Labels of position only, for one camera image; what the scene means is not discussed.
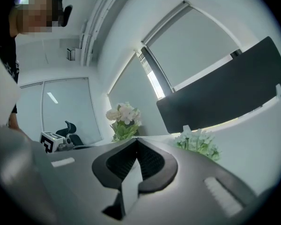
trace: roller blind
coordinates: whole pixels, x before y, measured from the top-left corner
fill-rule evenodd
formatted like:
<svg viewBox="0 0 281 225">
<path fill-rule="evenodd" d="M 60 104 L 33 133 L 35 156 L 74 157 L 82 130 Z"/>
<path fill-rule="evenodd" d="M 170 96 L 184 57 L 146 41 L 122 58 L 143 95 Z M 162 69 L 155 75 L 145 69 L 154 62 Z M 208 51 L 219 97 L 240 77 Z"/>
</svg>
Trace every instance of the roller blind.
<svg viewBox="0 0 281 225">
<path fill-rule="evenodd" d="M 162 28 L 148 44 L 172 87 L 238 49 L 211 19 L 190 7 L 186 9 L 186 14 L 178 14 L 180 18 Z"/>
<path fill-rule="evenodd" d="M 156 105 L 157 96 L 137 56 L 130 61 L 112 88 L 109 101 L 112 108 L 116 108 L 118 103 L 129 102 L 141 111 L 140 135 L 168 134 Z"/>
</svg>

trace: artificial flower arrangement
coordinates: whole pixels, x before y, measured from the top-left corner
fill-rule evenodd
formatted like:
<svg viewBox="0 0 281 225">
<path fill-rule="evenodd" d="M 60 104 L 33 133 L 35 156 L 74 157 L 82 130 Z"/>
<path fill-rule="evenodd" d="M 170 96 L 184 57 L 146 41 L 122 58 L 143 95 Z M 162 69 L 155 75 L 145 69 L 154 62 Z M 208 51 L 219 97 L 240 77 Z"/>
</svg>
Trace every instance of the artificial flower arrangement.
<svg viewBox="0 0 281 225">
<path fill-rule="evenodd" d="M 185 150 L 195 151 L 217 161 L 220 153 L 213 143 L 214 135 L 211 132 L 198 129 L 196 132 L 184 131 L 174 139 L 174 145 Z"/>
<path fill-rule="evenodd" d="M 141 112 L 139 109 L 132 107 L 128 102 L 120 103 L 117 109 L 110 109 L 106 113 L 114 131 L 112 142 L 118 142 L 127 138 L 132 138 L 141 126 Z"/>
</svg>

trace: office chair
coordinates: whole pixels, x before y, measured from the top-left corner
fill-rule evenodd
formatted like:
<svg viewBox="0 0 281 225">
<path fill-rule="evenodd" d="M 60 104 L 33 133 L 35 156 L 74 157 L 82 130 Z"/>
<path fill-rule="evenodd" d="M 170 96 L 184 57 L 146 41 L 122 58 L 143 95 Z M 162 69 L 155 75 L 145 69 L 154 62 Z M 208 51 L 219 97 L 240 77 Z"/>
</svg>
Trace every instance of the office chair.
<svg viewBox="0 0 281 225">
<path fill-rule="evenodd" d="M 76 126 L 68 121 L 65 122 L 67 124 L 67 128 L 58 130 L 56 134 L 63 137 L 69 137 L 72 143 L 74 144 L 74 146 L 83 146 L 84 144 L 81 141 L 80 137 L 77 134 L 74 134 L 77 130 Z"/>
</svg>

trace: ceiling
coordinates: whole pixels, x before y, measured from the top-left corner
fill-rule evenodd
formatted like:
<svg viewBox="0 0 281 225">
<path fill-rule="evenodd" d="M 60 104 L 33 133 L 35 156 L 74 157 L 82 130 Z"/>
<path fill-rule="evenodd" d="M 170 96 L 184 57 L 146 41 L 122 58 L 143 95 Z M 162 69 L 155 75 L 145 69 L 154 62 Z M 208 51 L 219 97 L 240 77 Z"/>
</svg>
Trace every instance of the ceiling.
<svg viewBox="0 0 281 225">
<path fill-rule="evenodd" d="M 94 44 L 93 64 L 96 64 L 108 33 L 128 0 L 116 0 L 109 10 Z M 73 10 L 66 27 L 53 27 L 52 32 L 18 35 L 17 59 L 21 72 L 32 69 L 62 66 L 79 66 L 79 62 L 66 59 L 67 48 L 79 45 L 81 27 L 94 8 L 96 0 L 63 0 L 63 7 Z"/>
<path fill-rule="evenodd" d="M 59 39 L 59 38 L 76 38 L 85 19 L 88 19 L 94 8 L 96 0 L 63 0 L 63 7 L 72 5 L 73 10 L 68 22 L 64 28 L 53 27 L 52 32 L 38 33 L 33 35 L 18 35 L 16 38 L 17 46 L 39 41 L 41 39 Z"/>
</svg>

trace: black-and-white sign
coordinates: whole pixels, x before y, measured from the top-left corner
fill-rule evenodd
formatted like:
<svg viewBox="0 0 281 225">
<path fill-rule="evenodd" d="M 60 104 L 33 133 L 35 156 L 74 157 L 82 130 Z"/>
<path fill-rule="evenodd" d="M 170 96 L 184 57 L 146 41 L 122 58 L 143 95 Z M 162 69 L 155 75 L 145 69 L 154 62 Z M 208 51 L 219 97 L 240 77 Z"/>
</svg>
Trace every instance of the black-and-white sign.
<svg viewBox="0 0 281 225">
<path fill-rule="evenodd" d="M 63 138 L 62 136 L 59 136 L 55 133 L 52 133 L 52 132 L 45 132 L 47 135 L 51 136 L 51 137 L 54 137 L 56 139 L 60 139 L 60 138 Z"/>
<path fill-rule="evenodd" d="M 42 135 L 40 142 L 45 146 L 46 153 L 52 152 L 53 143 L 54 143 L 53 141 L 51 141 L 50 139 L 48 139 L 48 138 L 46 138 L 45 136 Z"/>
</svg>

